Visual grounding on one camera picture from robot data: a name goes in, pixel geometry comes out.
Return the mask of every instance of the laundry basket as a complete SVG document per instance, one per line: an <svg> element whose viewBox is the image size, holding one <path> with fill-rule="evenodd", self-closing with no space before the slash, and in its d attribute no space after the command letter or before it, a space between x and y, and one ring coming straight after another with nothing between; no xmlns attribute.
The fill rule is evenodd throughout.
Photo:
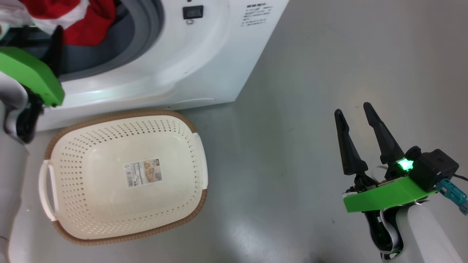
<svg viewBox="0 0 468 263"><path fill-rule="evenodd" d="M39 174L47 217L62 237L86 246L185 224L203 207L207 186L205 152L194 125L162 110L64 129L50 142Z"/></svg>

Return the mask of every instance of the washing machine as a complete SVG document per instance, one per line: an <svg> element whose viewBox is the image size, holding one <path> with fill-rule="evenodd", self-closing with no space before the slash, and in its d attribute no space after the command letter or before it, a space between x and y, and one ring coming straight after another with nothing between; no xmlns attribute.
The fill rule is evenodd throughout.
<svg viewBox="0 0 468 263"><path fill-rule="evenodd" d="M37 130L121 110L234 101L287 3L116 0L117 18L101 44L64 46L59 80L65 100L45 109ZM41 57L48 37L32 32L33 44L23 49Z"/></svg>

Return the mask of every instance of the basket handle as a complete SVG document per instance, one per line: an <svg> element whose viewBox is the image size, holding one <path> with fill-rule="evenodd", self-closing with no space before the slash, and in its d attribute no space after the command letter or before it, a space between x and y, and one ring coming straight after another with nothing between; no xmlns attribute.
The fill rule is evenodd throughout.
<svg viewBox="0 0 468 263"><path fill-rule="evenodd" d="M49 197L47 195L47 170L49 170L51 175L52 196L54 199L55 209L51 207L51 203L49 202ZM39 199L41 199L42 208L44 209L45 214L51 221L57 221L57 212L59 210L59 203L55 188L54 167L52 166L50 160L44 160L39 171Z"/></svg>
<svg viewBox="0 0 468 263"><path fill-rule="evenodd" d="M206 155L205 155L205 149L203 148L203 143L202 139L200 138L200 135L196 132L193 135L195 135L195 143L197 145L198 149L198 155L200 156L200 168L201 168L201 177L202 177L202 186L203 189L208 188L208 166L206 164Z"/></svg>

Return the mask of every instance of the teal connector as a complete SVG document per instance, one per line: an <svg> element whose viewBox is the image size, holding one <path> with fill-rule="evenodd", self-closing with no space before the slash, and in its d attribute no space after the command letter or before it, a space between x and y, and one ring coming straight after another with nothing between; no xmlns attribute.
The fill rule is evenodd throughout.
<svg viewBox="0 0 468 263"><path fill-rule="evenodd" d="M467 195L454 183L447 179L443 179L437 184L436 190L454 202L464 215L468 215Z"/></svg>

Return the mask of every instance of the floor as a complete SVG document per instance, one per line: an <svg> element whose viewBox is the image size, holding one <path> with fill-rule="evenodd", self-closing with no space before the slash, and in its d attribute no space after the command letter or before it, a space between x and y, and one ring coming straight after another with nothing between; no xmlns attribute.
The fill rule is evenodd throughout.
<svg viewBox="0 0 468 263"><path fill-rule="evenodd" d="M291 0L237 101L182 111L205 146L208 199L193 221L162 234L98 247L64 241L36 185L57 131L38 134L12 263L379 262L364 216L347 214L342 202L353 178L343 175L333 111L346 115L369 173L380 163L365 101L404 150L441 148L466 171L468 55L459 51L468 37L435 21L468 21L456 4L439 3ZM468 262L466 218L441 195L430 200L425 205Z"/></svg>

